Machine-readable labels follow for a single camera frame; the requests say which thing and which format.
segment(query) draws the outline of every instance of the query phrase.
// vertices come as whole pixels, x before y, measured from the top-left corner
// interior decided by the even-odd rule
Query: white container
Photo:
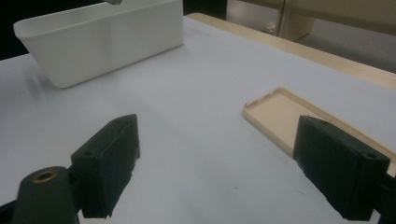
[[[50,81],[66,88],[183,43],[181,0],[101,3],[14,24]]]

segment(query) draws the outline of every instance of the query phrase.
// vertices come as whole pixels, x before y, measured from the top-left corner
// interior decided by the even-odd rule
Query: white table surface
[[[183,46],[65,90],[30,55],[0,62],[0,204],[33,171],[70,166],[110,120],[137,114],[130,184],[112,218],[81,223],[355,223],[242,117],[277,87],[396,148],[396,91],[185,18]]]

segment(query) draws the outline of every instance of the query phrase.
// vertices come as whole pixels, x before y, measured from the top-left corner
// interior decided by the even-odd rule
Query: black rubber pad
[[[389,158],[327,121],[300,116],[293,158],[343,218],[369,220]]]
[[[72,194],[66,168],[53,166],[36,171],[22,180],[10,223],[77,223]]]
[[[84,217],[111,216],[139,157],[136,115],[110,121],[73,153]]]

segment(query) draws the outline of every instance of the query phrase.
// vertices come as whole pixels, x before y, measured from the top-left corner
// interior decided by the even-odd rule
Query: beige tray
[[[389,157],[391,164],[388,173],[395,176],[395,152],[284,88],[278,88],[257,100],[245,104],[244,107],[244,116],[247,120],[290,156],[293,153],[294,139],[297,133],[298,120],[301,115],[327,120],[344,132],[349,133],[366,145]]]

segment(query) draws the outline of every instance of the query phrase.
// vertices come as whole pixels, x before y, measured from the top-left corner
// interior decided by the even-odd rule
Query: wooden surface
[[[273,46],[277,49],[298,55],[316,63],[326,65],[330,68],[344,72],[346,74],[360,77],[377,85],[396,90],[396,74],[387,72],[372,66],[356,63],[351,60],[332,55],[330,53],[312,49],[289,40],[281,39],[272,35],[267,35],[247,27],[237,25],[228,21],[222,21],[200,13],[190,14],[188,16],[194,20],[206,23],[208,25],[220,28],[224,31],[241,35],[243,37],[262,42]]]

